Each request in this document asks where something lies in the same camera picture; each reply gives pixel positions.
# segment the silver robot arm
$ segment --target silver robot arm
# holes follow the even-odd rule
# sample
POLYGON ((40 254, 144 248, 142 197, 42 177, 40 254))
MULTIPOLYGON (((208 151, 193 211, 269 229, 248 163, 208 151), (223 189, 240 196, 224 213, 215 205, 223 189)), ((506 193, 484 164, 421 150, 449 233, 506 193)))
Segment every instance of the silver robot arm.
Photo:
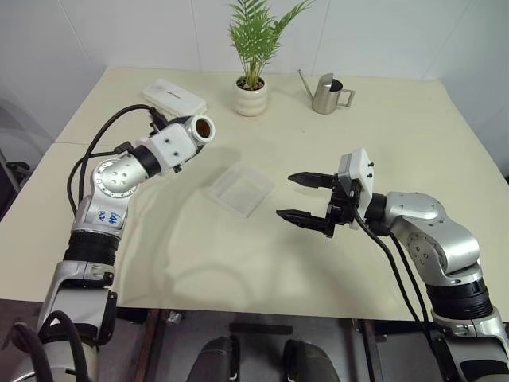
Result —
POLYGON ((299 227, 332 237, 338 224, 358 228, 356 210, 373 235, 394 233, 426 285, 440 333, 432 346, 444 380, 509 381, 509 340, 484 285, 477 240, 449 219, 433 197, 373 193, 374 176, 374 164, 364 149, 345 154, 336 174, 290 175, 289 179, 300 185, 332 189, 326 216, 296 209, 277 214, 299 227))
MULTIPOLYGON (((64 328, 57 320, 46 322, 47 317, 59 310, 71 318, 81 337, 88 377, 97 381, 97 347, 106 344, 114 330, 117 294, 109 287, 129 201, 150 177, 180 171, 214 135, 214 123, 206 115, 176 118, 137 142, 129 154, 94 168, 91 194, 80 202, 68 249, 56 265, 37 323, 55 381, 75 380, 76 370, 64 328)), ((26 358, 12 381, 35 379, 26 358)))

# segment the white wall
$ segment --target white wall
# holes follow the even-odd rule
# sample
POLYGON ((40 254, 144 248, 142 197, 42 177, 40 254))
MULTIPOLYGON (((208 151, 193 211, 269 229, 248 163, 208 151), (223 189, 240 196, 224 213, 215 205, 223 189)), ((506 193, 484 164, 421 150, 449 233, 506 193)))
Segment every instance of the white wall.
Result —
MULTIPOLYGON (((227 35, 228 3, 5 0, 3 88, 34 129, 55 138, 108 64, 240 70, 227 35)), ((294 1, 269 3, 281 15, 294 1)), ((509 173, 508 19, 507 0, 316 0, 288 27, 267 71, 441 78, 509 173)), ((2 149, 4 136, 0 130, 2 149)))

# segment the table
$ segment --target table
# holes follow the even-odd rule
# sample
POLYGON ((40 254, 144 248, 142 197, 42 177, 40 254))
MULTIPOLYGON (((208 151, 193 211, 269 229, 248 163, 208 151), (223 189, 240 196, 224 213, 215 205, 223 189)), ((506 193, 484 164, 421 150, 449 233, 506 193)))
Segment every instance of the table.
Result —
MULTIPOLYGON (((166 78, 208 101, 216 139, 181 173, 155 177, 134 196, 115 264, 120 306, 410 319, 384 254, 361 231, 338 228, 330 240, 274 213, 323 216, 329 191, 286 177, 335 173, 342 154, 364 146, 376 192, 428 193, 471 230, 492 301, 509 319, 509 188, 440 81, 344 77, 357 91, 352 107, 318 115, 297 74, 268 74, 269 107, 246 118, 230 106, 238 75, 107 69, 0 224, 0 298, 43 300, 72 224, 65 197, 72 163, 111 115, 144 102, 140 90, 166 78), (275 184, 247 219, 207 196, 239 160, 275 184)), ((148 122, 143 111, 122 117, 97 150, 141 138, 148 122)))

